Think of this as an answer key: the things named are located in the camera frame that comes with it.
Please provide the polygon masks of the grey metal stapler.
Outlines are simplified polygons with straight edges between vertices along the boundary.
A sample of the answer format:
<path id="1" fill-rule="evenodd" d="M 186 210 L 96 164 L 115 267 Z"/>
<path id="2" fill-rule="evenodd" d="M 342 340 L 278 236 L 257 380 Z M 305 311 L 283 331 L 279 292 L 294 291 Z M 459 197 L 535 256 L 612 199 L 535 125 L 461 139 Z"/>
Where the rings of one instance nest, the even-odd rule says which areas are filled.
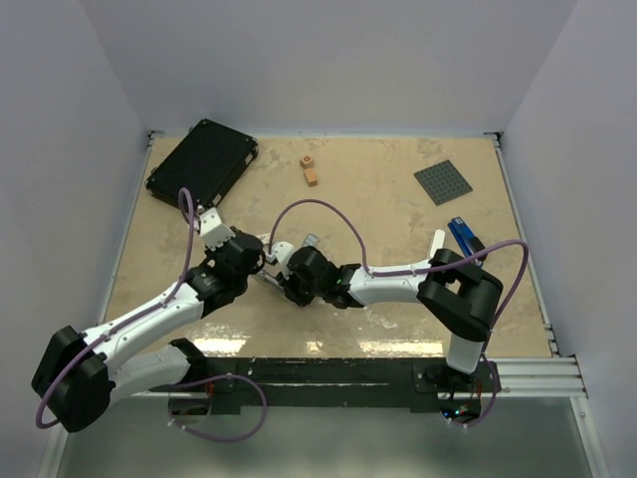
<path id="1" fill-rule="evenodd" d="M 276 279 L 276 277 L 271 275 L 270 273 L 268 273 L 266 271 L 260 271 L 254 276 L 254 278 L 256 280 L 259 280 L 260 282 L 262 282 L 264 284 L 267 284 L 273 290 L 276 290 L 279 294 L 281 294 L 281 295 L 284 294 L 283 287 L 279 284 L 279 282 Z"/>

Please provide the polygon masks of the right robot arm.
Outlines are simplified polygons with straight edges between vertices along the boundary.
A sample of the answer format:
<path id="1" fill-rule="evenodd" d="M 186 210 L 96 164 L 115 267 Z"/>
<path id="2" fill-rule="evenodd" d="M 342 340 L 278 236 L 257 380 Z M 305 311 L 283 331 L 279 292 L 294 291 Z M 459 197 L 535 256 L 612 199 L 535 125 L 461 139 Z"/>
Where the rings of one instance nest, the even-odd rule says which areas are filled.
<path id="1" fill-rule="evenodd" d="M 482 347 L 503 291 L 502 282 L 484 269 L 472 263 L 451 269 L 461 256 L 446 248 L 405 273 L 396 266 L 371 271 L 360 264 L 335 266 L 314 246 L 295 248 L 283 242 L 273 256 L 285 296 L 301 307 L 315 298 L 338 309 L 379 303 L 423 305 L 451 333 L 443 367 L 446 384 L 464 391 L 478 380 Z"/>

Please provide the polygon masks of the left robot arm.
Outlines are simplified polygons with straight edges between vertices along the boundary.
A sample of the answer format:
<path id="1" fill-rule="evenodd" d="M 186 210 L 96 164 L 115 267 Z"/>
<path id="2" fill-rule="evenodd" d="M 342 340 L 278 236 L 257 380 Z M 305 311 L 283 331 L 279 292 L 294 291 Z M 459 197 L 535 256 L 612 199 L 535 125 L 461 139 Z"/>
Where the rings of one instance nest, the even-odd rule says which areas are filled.
<path id="1" fill-rule="evenodd" d="M 71 326 L 56 331 L 31 381 L 41 398 L 37 427 L 61 425 L 75 433 L 138 392 L 176 384 L 199 388 L 206 378 L 205 357 L 192 343 L 174 340 L 150 354 L 145 348 L 232 304 L 264 262 L 262 241 L 232 230 L 227 241 L 207 249 L 198 266 L 148 303 L 82 332 Z"/>

